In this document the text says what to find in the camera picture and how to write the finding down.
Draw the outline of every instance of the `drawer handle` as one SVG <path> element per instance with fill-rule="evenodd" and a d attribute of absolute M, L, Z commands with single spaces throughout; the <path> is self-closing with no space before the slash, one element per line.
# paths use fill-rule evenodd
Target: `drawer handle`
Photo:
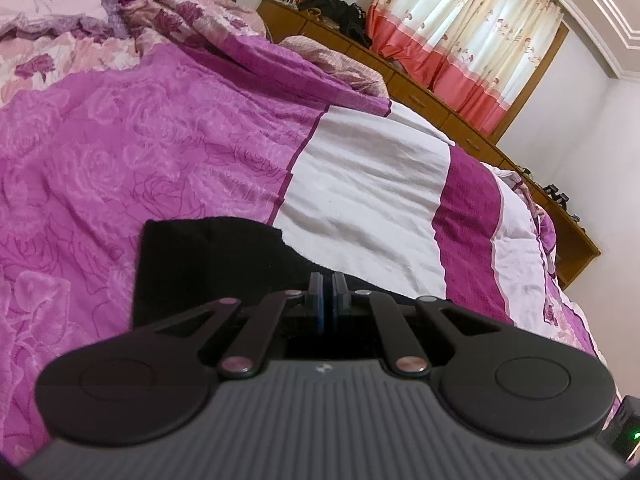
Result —
<path fill-rule="evenodd" d="M 478 146 L 477 144 L 474 144 L 474 142 L 471 139 L 467 139 L 466 142 L 468 142 L 469 144 L 471 144 L 471 147 L 473 149 L 475 149 L 476 151 L 480 151 L 482 148 L 480 148 L 480 146 Z"/>
<path fill-rule="evenodd" d="M 416 103 L 418 106 L 424 107 L 424 103 L 420 101 L 420 99 L 418 99 L 415 95 L 409 95 L 409 99 L 411 99 L 411 101 Z"/>

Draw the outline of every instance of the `wooden cabinet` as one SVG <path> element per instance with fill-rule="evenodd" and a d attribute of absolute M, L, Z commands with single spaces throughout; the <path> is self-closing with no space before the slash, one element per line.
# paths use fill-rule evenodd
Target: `wooden cabinet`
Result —
<path fill-rule="evenodd" d="M 410 82 L 399 73 L 394 74 L 387 88 L 389 95 L 395 101 L 419 113 L 436 128 L 441 127 L 450 115 L 449 110 L 435 97 L 432 97 L 429 92 Z"/>
<path fill-rule="evenodd" d="M 262 0 L 258 12 L 269 27 L 273 43 L 299 35 L 306 25 L 306 19 L 298 12 L 289 11 L 271 0 Z"/>
<path fill-rule="evenodd" d="M 566 211 L 553 202 L 538 184 L 523 175 L 520 168 L 511 162 L 509 157 L 476 132 L 431 92 L 395 70 L 370 50 L 325 24 L 310 19 L 308 14 L 274 0 L 263 0 L 258 7 L 258 12 L 269 27 L 274 42 L 279 43 L 287 36 L 303 34 L 358 60 L 382 75 L 393 100 L 408 106 L 427 119 L 469 155 L 492 166 L 521 174 L 533 200 L 548 212 L 554 222 L 558 238 L 556 270 L 562 288 L 566 288 L 591 260 L 600 255 L 596 245 Z"/>
<path fill-rule="evenodd" d="M 394 75 L 394 69 L 391 68 L 388 63 L 382 61 L 378 56 L 367 52 L 359 45 L 353 44 L 349 47 L 346 54 L 351 57 L 351 59 L 355 59 L 378 72 L 382 76 L 382 79 L 385 80 L 385 83 L 388 84 L 389 81 L 391 81 L 391 78 Z"/>
<path fill-rule="evenodd" d="M 314 22 L 306 22 L 300 31 L 300 35 L 316 40 L 318 43 L 322 43 L 331 50 L 335 50 L 336 52 L 341 52 L 343 54 L 346 54 L 351 46 L 351 43 L 349 43 L 345 38 L 335 34 L 332 30 L 328 30 L 327 27 L 322 27 Z"/>
<path fill-rule="evenodd" d="M 502 161 L 502 154 L 496 152 L 491 144 L 456 115 L 449 115 L 440 130 L 477 160 L 492 166 L 496 166 Z"/>

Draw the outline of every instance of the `gray ribbed surface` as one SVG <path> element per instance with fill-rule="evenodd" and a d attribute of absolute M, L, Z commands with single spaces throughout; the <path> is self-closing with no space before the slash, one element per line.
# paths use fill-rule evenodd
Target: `gray ribbed surface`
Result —
<path fill-rule="evenodd" d="M 273 362 L 223 384 L 200 416 L 153 443 L 92 449 L 56 441 L 22 471 L 33 480 L 619 479 L 594 442 L 510 449 L 462 428 L 431 389 L 377 361 Z"/>

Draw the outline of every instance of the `black bag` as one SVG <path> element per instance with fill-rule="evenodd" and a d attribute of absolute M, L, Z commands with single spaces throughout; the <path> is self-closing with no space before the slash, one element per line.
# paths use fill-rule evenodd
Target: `black bag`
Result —
<path fill-rule="evenodd" d="M 347 38 L 357 41 L 365 48 L 373 44 L 367 36 L 363 10 L 356 4 L 347 4 L 342 0 L 305 0 L 298 4 L 299 10 L 320 9 L 323 16 L 340 25 L 340 32 Z"/>

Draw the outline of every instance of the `small logo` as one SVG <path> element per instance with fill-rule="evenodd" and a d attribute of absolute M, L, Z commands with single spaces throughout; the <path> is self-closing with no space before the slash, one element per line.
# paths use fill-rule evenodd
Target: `small logo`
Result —
<path fill-rule="evenodd" d="M 316 367 L 316 372 L 322 375 L 326 375 L 333 369 L 334 367 L 332 367 L 329 363 L 322 363 L 321 365 Z"/>

